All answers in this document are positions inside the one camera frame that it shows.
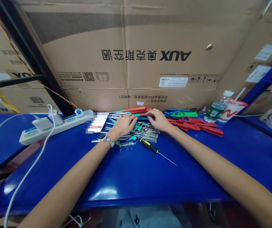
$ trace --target wristwatch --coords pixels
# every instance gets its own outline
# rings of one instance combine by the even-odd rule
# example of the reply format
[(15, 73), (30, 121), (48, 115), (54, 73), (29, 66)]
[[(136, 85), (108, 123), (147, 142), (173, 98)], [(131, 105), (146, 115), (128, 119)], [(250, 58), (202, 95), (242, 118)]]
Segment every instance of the wristwatch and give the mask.
[(107, 135), (100, 135), (98, 137), (98, 140), (109, 142), (111, 147), (113, 147), (115, 145), (115, 143)]

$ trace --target black metal frame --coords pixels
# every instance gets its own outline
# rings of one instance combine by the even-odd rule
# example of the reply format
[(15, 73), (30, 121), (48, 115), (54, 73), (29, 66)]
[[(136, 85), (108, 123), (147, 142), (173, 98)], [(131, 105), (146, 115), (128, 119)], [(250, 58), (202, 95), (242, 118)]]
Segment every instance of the black metal frame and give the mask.
[[(55, 76), (51, 72), (40, 50), (38, 49), (31, 35), (29, 34), (28, 29), (22, 22), (22, 19), (20, 18), (17, 9), (11, 1), (0, 0), (0, 17), (11, 39), (19, 48), (20, 52), (24, 56), (25, 60), (29, 63), (35, 74), (34, 76), (26, 77), (25, 79), (29, 79), (26, 81), (22, 80), (21, 78), (0, 81), (0, 87), (40, 79), (40, 81), (45, 86), (49, 87), (50, 89), (67, 99), (65, 93), (59, 86), (57, 80), (55, 79)], [(49, 95), (64, 116), (70, 116), (74, 114), (74, 108), (68, 102), (66, 102), (64, 99), (60, 98), (58, 95), (51, 92), (50, 90), (46, 89), (46, 91), (49, 93)]]

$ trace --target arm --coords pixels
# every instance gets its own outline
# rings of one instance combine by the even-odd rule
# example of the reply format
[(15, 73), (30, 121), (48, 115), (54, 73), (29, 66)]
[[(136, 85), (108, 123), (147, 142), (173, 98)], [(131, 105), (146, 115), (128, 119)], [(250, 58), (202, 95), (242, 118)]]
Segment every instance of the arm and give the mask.
[(153, 109), (147, 115), (154, 115), (155, 121), (148, 117), (152, 125), (180, 143), (262, 227), (272, 227), (270, 191), (230, 161), (170, 124), (160, 111)]
[[(132, 114), (121, 116), (107, 136), (115, 142), (129, 133), (136, 122), (137, 117)], [(19, 228), (61, 227), (110, 148), (109, 142), (99, 142), (94, 146), (44, 196)]]

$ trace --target yellow wire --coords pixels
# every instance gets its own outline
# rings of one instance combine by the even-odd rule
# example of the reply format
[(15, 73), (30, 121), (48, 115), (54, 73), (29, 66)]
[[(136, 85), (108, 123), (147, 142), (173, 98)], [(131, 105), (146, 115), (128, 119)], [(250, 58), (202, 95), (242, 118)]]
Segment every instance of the yellow wire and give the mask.
[[(19, 53), (18, 53), (18, 52), (16, 51), (16, 49), (14, 48), (14, 45), (13, 45), (13, 43), (11, 42), (11, 38), (10, 38), (9, 34), (6, 32), (5, 27), (4, 27), (4, 24), (3, 24), (2, 20), (1, 20), (1, 18), (0, 18), (0, 25), (1, 25), (2, 29), (4, 30), (4, 32), (5, 32), (5, 34), (6, 34), (6, 37), (7, 37), (8, 41), (9, 41), (9, 44), (11, 45), (12, 49), (14, 50), (16, 56), (21, 60), (21, 62), (22, 62), (23, 65), (27, 68), (27, 70), (28, 70), (32, 75), (34, 75), (33, 72), (32, 72), (32, 71), (29, 69), (29, 67), (26, 65), (26, 63), (21, 59)], [(56, 93), (55, 91), (53, 91), (52, 89), (48, 88), (47, 86), (45, 86), (45, 85), (42, 84), (41, 82), (39, 82), (39, 83), (40, 83), (42, 86), (44, 86), (45, 88), (47, 88), (47, 89), (49, 89), (50, 91), (52, 91), (53, 93), (57, 94), (59, 97), (61, 97), (62, 99), (64, 99), (64, 100), (67, 101), (68, 103), (70, 103), (71, 105), (75, 106), (76, 109), (78, 109), (78, 107), (77, 107), (75, 104), (73, 104), (72, 102), (68, 101), (67, 99), (65, 99), (64, 97), (62, 97), (60, 94), (58, 94), (58, 93)]]

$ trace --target forearm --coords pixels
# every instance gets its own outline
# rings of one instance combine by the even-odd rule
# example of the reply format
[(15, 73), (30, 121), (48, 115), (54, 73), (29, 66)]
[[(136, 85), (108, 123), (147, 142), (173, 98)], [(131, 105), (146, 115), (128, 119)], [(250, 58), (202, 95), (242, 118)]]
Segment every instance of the forearm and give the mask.
[(168, 133), (176, 139), (205, 170), (249, 213), (262, 227), (272, 227), (272, 193), (240, 168), (207, 146), (173, 127)]
[(19, 228), (60, 227), (110, 148), (108, 142), (99, 142), (94, 146), (44, 196)]

